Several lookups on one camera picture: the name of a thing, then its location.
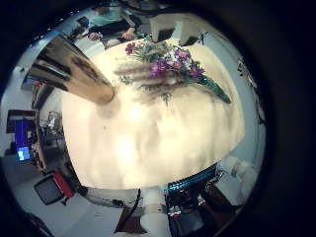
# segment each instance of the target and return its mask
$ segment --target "person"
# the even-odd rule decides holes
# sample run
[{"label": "person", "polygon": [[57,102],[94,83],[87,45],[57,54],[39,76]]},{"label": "person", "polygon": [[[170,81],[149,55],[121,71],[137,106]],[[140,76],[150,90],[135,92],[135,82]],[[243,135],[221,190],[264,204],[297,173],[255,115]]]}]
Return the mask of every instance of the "person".
[{"label": "person", "polygon": [[110,9],[110,3],[94,5],[92,9],[97,15],[89,19],[89,40],[100,40],[103,36],[122,32],[118,40],[121,42],[134,39],[134,33],[141,21],[135,16],[130,16],[119,7]]}]

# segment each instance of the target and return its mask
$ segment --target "pink flower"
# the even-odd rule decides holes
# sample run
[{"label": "pink flower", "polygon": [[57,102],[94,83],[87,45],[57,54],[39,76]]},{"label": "pink flower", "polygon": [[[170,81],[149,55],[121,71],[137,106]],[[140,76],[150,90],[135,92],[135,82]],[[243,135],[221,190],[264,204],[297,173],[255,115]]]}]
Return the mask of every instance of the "pink flower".
[{"label": "pink flower", "polygon": [[172,66],[176,70],[181,70],[183,68],[184,64],[181,61],[175,61]]},{"label": "pink flower", "polygon": [[165,60],[157,60],[150,64],[150,75],[152,77],[158,77],[163,74],[168,68],[168,64]]},{"label": "pink flower", "polygon": [[180,60],[191,58],[191,55],[187,50],[182,50],[178,48],[175,54],[179,57]]},{"label": "pink flower", "polygon": [[135,46],[136,46],[135,42],[128,43],[126,48],[125,48],[126,54],[127,55],[132,54],[132,50],[135,48]]}]

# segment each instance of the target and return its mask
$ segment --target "flower bouquet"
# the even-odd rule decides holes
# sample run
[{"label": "flower bouquet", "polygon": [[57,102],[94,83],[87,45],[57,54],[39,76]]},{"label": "flower bouquet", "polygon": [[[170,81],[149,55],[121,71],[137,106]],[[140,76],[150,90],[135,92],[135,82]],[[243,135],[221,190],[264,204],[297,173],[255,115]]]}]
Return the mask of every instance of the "flower bouquet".
[{"label": "flower bouquet", "polygon": [[[193,83],[210,89],[223,102],[231,103],[219,85],[203,74],[204,70],[200,67],[200,63],[192,59],[188,50],[164,41],[154,43],[151,38],[146,38],[139,43],[129,43],[125,52],[130,57],[149,65],[149,75],[146,80],[148,83],[142,84],[139,89],[158,90],[167,105],[172,90]],[[125,85],[133,83],[133,79],[129,76],[123,75],[119,79]]]}]

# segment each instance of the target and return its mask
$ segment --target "white tablecloth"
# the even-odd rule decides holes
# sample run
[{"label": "white tablecloth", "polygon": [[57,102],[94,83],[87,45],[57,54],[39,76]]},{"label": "white tablecloth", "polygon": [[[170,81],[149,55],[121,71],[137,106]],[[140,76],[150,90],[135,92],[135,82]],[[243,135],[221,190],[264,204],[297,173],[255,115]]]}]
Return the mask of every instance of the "white tablecloth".
[{"label": "white tablecloth", "polygon": [[83,186],[103,189],[151,187],[193,175],[226,156],[245,134],[238,93],[223,64],[207,47],[188,46],[205,74],[231,99],[225,104],[203,87],[173,92],[168,107],[157,98],[119,83],[114,70],[126,43],[92,61],[116,86],[105,106],[63,93],[64,133]]}]

